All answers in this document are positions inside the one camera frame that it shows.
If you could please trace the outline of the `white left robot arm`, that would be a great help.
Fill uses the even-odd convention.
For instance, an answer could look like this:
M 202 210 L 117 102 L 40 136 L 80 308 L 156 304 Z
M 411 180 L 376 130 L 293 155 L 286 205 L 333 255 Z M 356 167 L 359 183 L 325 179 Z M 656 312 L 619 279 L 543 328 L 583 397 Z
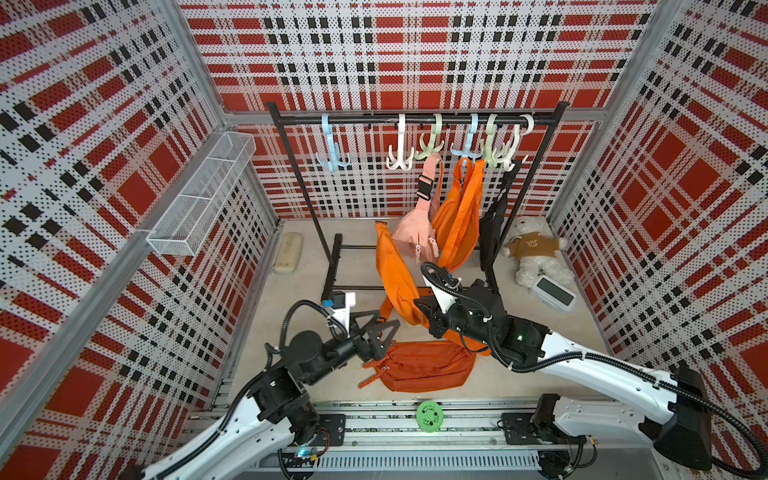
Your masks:
M 320 314 L 331 337 L 312 330 L 289 338 L 302 307 Z M 308 387 L 357 357 L 383 359 L 400 327 L 376 310 L 344 313 L 310 300 L 290 307 L 265 368 L 236 394 L 227 412 L 193 440 L 148 466 L 130 465 L 122 479 L 233 479 L 261 459 L 292 444 L 311 442 L 320 429 Z

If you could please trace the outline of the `pink sling bag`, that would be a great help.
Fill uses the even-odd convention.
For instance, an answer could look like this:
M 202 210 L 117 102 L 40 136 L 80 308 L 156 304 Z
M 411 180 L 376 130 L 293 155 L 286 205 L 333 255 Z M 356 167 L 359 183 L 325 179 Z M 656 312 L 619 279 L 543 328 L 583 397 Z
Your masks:
M 431 153 L 423 164 L 417 182 L 417 202 L 392 233 L 392 240 L 401 254 L 417 262 L 434 262 L 439 246 L 432 219 L 437 214 L 442 194 L 444 166 L 439 153 Z

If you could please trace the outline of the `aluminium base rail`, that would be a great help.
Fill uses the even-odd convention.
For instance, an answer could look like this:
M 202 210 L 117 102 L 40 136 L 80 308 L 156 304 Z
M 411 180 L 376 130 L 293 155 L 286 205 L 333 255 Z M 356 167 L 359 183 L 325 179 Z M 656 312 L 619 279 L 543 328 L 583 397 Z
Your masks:
M 427 433 L 417 423 L 416 401 L 325 402 L 318 406 L 322 432 L 308 446 L 287 446 L 246 465 L 242 475 L 278 478 L 382 478 L 424 472 L 475 475 L 525 473 L 540 478 L 544 466 L 576 462 L 577 473 L 595 473 L 597 449 L 630 450 L 607 437 L 543 440 L 533 430 L 534 399 L 440 400 L 442 425 Z

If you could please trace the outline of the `green round disc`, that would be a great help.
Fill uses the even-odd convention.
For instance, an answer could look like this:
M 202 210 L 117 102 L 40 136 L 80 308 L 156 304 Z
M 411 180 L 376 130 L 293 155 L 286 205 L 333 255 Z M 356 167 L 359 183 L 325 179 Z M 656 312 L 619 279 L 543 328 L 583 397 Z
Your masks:
M 435 401 L 424 401 L 416 410 L 416 421 L 419 429 L 425 433 L 436 433 L 444 422 L 442 407 Z

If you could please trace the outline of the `white teddy bear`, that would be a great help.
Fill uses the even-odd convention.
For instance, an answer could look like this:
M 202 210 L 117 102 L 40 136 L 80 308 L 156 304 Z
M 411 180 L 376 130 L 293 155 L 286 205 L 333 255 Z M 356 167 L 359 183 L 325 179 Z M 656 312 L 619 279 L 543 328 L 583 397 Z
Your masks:
M 568 241 L 554 236 L 543 217 L 517 217 L 509 234 L 509 241 L 501 249 L 501 255 L 513 261 L 518 285 L 531 289 L 542 276 L 561 284 L 573 280 L 573 272 L 560 254 L 568 246 Z

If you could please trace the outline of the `orange bottom bag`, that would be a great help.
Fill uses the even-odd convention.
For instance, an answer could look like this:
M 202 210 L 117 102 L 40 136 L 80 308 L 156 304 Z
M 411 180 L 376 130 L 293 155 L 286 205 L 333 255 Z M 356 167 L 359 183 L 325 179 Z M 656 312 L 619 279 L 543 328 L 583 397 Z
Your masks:
M 375 228 L 377 234 L 376 268 L 381 277 L 387 298 L 392 307 L 407 323 L 423 326 L 414 301 L 416 299 L 426 299 L 430 295 L 434 296 L 433 291 L 430 286 L 421 289 L 417 288 L 409 268 L 395 246 L 387 224 L 377 221 Z M 464 337 L 461 337 L 460 342 L 453 343 L 463 345 L 469 349 L 470 346 L 480 347 L 483 342 L 465 342 Z

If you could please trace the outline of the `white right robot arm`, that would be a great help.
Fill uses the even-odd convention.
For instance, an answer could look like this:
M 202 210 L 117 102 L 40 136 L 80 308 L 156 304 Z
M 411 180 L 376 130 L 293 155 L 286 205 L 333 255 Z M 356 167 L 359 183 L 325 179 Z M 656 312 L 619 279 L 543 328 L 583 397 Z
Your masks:
M 767 448 L 736 415 L 711 402 L 701 375 L 685 366 L 674 372 L 640 367 L 582 346 L 549 327 L 506 312 L 500 294 L 482 280 L 464 287 L 432 262 L 420 266 L 430 294 L 416 299 L 430 333 L 472 340 L 507 370 L 543 372 L 602 393 L 641 414 L 636 434 L 665 458 L 694 470 L 717 467 L 745 479 L 767 476 Z M 711 423 L 720 417 L 752 447 L 758 465 L 731 465 L 711 452 Z

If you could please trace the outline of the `light green hook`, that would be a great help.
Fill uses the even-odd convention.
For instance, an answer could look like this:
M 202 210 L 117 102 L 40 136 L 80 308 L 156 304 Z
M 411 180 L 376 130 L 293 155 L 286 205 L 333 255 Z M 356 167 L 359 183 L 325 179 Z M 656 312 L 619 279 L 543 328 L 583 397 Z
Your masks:
M 443 119 L 440 113 L 434 114 L 434 122 L 429 134 L 423 133 L 419 137 L 419 149 L 415 152 L 416 160 L 425 160 L 433 153 L 439 153 L 443 144 L 439 142 L 442 133 Z

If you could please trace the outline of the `black sling bag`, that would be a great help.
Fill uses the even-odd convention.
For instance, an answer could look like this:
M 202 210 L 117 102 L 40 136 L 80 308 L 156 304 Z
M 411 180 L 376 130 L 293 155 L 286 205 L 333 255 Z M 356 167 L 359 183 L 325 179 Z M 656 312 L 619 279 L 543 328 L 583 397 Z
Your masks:
M 508 206 L 508 196 L 513 181 L 521 169 L 521 165 L 521 162 L 513 162 L 511 164 L 511 169 L 504 172 L 501 177 L 498 195 L 494 198 L 488 210 L 480 219 L 480 266 L 483 272 L 488 272 L 492 267 L 502 243 L 502 223 Z

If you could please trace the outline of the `white hook far right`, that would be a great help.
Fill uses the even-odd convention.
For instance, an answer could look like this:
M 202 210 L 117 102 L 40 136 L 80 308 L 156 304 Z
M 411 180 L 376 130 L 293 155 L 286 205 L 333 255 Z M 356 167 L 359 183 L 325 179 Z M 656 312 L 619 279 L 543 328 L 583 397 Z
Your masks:
M 523 125 L 515 124 L 513 126 L 513 133 L 511 140 L 507 142 L 501 151 L 501 156 L 498 160 L 499 165 L 503 168 L 504 172 L 510 172 L 513 170 L 514 156 L 517 153 L 522 139 L 529 135 L 534 130 L 534 118 L 530 114 L 522 114 L 521 118 L 525 121 Z

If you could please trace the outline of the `orange sling bag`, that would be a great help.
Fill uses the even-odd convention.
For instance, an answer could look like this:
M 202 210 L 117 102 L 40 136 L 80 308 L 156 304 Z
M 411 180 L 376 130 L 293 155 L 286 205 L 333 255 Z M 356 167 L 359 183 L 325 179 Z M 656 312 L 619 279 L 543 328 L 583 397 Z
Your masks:
M 438 265 L 449 272 L 461 267 L 478 243 L 484 170 L 484 160 L 460 159 L 451 188 L 432 220 L 440 250 Z

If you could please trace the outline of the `pale green hook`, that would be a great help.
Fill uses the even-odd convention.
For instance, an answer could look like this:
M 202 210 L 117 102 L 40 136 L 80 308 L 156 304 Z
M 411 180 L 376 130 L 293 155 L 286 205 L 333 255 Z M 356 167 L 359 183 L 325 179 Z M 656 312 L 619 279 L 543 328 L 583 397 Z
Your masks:
M 496 168 L 498 165 L 499 157 L 494 149 L 494 141 L 497 133 L 496 119 L 498 115 L 492 113 L 488 116 L 485 125 L 485 137 L 482 142 L 482 160 L 485 162 L 485 166 L 489 168 Z

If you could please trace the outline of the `white digital clock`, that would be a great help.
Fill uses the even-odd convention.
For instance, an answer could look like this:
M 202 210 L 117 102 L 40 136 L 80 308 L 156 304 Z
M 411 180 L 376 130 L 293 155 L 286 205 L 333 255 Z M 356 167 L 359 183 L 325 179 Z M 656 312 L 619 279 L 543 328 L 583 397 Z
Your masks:
M 531 291 L 546 305 L 571 311 L 576 304 L 576 294 L 546 275 L 540 276 Z

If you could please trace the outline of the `dark rust orange bag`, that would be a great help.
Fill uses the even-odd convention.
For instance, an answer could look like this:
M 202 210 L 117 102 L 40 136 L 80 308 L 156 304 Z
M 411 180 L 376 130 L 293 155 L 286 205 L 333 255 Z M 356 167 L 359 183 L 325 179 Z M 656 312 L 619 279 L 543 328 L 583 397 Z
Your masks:
M 362 389 L 380 381 L 393 392 L 428 393 L 464 385 L 477 355 L 450 341 L 393 344 L 380 360 L 370 360 L 364 369 L 375 373 L 358 384 Z

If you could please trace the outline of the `light blue hook far left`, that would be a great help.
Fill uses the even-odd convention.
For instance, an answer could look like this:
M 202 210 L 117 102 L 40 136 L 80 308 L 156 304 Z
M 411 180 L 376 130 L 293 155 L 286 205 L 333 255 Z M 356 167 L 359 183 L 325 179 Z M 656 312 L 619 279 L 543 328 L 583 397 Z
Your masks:
M 334 141 L 333 128 L 330 124 L 328 114 L 323 114 L 321 116 L 321 130 L 326 142 L 327 159 L 323 161 L 320 155 L 317 154 L 317 163 L 329 173 L 336 173 L 341 168 L 348 167 L 349 163 L 342 160 L 342 153 L 339 144 Z

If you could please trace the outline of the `beige glasses case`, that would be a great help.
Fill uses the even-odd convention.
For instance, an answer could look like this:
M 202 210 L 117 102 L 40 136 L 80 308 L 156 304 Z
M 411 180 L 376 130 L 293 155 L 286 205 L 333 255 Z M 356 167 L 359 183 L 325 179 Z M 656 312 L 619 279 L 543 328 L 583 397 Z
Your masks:
M 291 274 L 298 265 L 303 247 L 303 237 L 300 233 L 285 233 L 280 242 L 275 257 L 273 270 L 276 274 Z

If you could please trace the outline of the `white hook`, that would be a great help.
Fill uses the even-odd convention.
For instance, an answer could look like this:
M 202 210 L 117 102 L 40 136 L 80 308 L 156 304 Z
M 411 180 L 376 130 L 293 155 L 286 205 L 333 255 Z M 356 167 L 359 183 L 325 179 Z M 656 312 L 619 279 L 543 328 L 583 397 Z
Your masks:
M 407 135 L 407 119 L 404 113 L 398 115 L 397 122 L 397 144 L 396 149 L 392 146 L 388 148 L 388 156 L 385 161 L 385 166 L 389 170 L 403 170 L 410 171 L 413 168 L 413 159 L 415 150 L 410 149 L 407 152 L 406 149 L 406 135 Z
M 501 156 L 498 160 L 499 165 L 503 168 L 504 172 L 510 172 L 513 170 L 514 156 L 517 153 L 522 139 L 529 135 L 534 130 L 534 118 L 530 114 L 522 114 L 521 118 L 525 121 L 523 125 L 515 124 L 513 126 L 513 133 L 511 140 L 507 142 L 501 151 Z

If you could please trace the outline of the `black metal clothes rack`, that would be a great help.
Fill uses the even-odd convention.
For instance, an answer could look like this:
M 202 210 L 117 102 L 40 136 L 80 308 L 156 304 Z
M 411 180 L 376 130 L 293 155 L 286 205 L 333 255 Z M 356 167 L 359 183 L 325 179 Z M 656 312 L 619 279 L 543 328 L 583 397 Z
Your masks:
M 417 113 L 393 113 L 386 111 L 332 111 L 330 113 L 320 112 L 289 112 L 283 113 L 275 102 L 268 102 L 266 104 L 267 112 L 271 118 L 273 126 L 276 128 L 279 135 L 282 146 L 285 148 L 287 158 L 292 168 L 293 174 L 298 182 L 299 189 L 303 195 L 304 204 L 307 206 L 310 218 L 315 227 L 315 231 L 320 240 L 323 252 L 328 261 L 328 269 L 323 284 L 321 298 L 323 300 L 329 299 L 336 291 L 343 292 L 358 292 L 358 291 L 381 291 L 381 286 L 373 285 L 338 285 L 337 272 L 341 259 L 341 253 L 343 250 L 373 250 L 373 245 L 352 245 L 345 244 L 343 242 L 343 236 L 338 234 L 334 237 L 332 245 L 328 244 L 327 238 L 320 226 L 317 216 L 317 209 L 315 208 L 313 201 L 310 198 L 307 184 L 304 180 L 303 174 L 298 166 L 298 161 L 295 155 L 295 151 L 290 143 L 287 129 L 295 126 L 310 126 L 320 125 L 324 129 L 324 134 L 328 138 L 333 137 L 334 125 L 357 125 L 366 124 L 370 126 L 374 125 L 387 125 L 395 126 L 399 132 L 404 130 L 406 125 L 426 125 L 428 123 L 434 126 L 444 125 L 459 125 L 462 123 L 468 123 L 473 118 L 480 120 L 494 120 L 497 123 L 506 125 L 520 125 L 523 122 L 525 113 L 523 111 L 509 111 L 509 112 L 491 112 L 481 113 L 479 111 L 468 112 L 417 112 Z M 533 183 L 534 176 L 541 165 L 549 145 L 554 137 L 556 129 L 560 126 L 565 119 L 565 113 L 569 109 L 570 104 L 566 101 L 560 101 L 557 106 L 552 110 L 531 111 L 529 115 L 533 119 L 535 125 L 543 125 L 546 127 L 543 139 L 538 147 L 536 155 L 529 167 L 525 180 L 520 188 L 520 192 L 515 200 L 514 206 L 510 215 L 507 217 L 503 229 L 499 236 L 499 243 L 502 243 L 507 234 L 509 233 L 512 222 L 516 218 L 518 212 L 522 207 L 522 202 L 528 193 L 529 188 Z

